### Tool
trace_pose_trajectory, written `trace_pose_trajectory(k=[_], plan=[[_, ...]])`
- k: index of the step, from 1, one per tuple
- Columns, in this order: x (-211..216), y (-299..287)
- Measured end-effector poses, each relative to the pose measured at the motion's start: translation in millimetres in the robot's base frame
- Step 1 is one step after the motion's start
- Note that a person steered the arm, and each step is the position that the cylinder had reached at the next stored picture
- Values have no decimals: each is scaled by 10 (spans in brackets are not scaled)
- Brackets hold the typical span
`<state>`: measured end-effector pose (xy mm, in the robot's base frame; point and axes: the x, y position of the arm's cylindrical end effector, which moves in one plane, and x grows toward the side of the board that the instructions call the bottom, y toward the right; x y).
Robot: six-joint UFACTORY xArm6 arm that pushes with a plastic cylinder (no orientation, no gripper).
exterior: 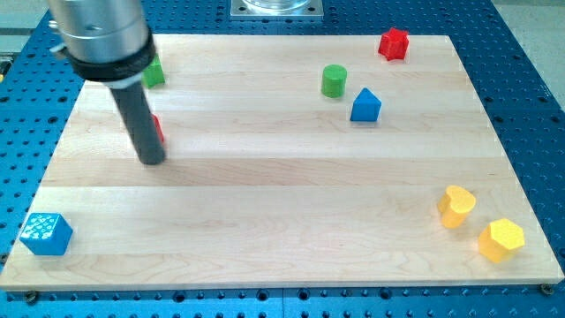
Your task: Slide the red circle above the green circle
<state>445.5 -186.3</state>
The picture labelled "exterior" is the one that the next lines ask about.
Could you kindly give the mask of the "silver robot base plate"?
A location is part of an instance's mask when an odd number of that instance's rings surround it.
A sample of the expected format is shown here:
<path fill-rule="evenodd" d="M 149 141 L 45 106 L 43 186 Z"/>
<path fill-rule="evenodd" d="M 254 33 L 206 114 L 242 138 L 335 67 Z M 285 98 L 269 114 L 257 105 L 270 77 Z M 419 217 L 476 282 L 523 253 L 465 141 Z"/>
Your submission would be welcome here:
<path fill-rule="evenodd" d="M 322 0 L 231 0 L 231 20 L 284 20 L 324 17 Z"/>

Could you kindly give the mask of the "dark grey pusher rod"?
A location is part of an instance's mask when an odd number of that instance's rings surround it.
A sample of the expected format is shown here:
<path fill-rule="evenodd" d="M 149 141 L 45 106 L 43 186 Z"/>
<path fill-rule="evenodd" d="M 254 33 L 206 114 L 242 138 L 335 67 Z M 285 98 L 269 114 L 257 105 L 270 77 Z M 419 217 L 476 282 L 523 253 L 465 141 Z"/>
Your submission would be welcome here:
<path fill-rule="evenodd" d="M 165 150 L 141 83 L 111 88 L 110 92 L 139 161 L 145 165 L 162 163 L 166 157 Z"/>

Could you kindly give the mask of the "green block behind arm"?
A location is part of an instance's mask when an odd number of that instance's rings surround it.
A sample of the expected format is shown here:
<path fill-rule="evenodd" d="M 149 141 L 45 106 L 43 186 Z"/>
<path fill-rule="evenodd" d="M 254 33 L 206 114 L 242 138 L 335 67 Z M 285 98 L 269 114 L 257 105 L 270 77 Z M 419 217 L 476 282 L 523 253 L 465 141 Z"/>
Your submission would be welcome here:
<path fill-rule="evenodd" d="M 143 71 L 141 82 L 146 88 L 152 88 L 165 83 L 165 76 L 158 55 L 154 57 L 153 61 Z"/>

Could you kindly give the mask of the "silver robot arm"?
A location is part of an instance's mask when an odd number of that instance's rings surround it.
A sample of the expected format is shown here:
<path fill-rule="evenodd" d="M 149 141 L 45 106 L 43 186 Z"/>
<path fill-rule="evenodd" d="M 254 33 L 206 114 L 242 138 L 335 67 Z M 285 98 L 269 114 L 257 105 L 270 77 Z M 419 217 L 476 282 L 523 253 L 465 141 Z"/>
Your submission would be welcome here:
<path fill-rule="evenodd" d="M 48 0 L 50 27 L 63 42 L 51 52 L 84 80 L 105 85 L 114 98 L 139 161 L 160 164 L 166 154 L 141 83 L 156 57 L 139 0 Z"/>

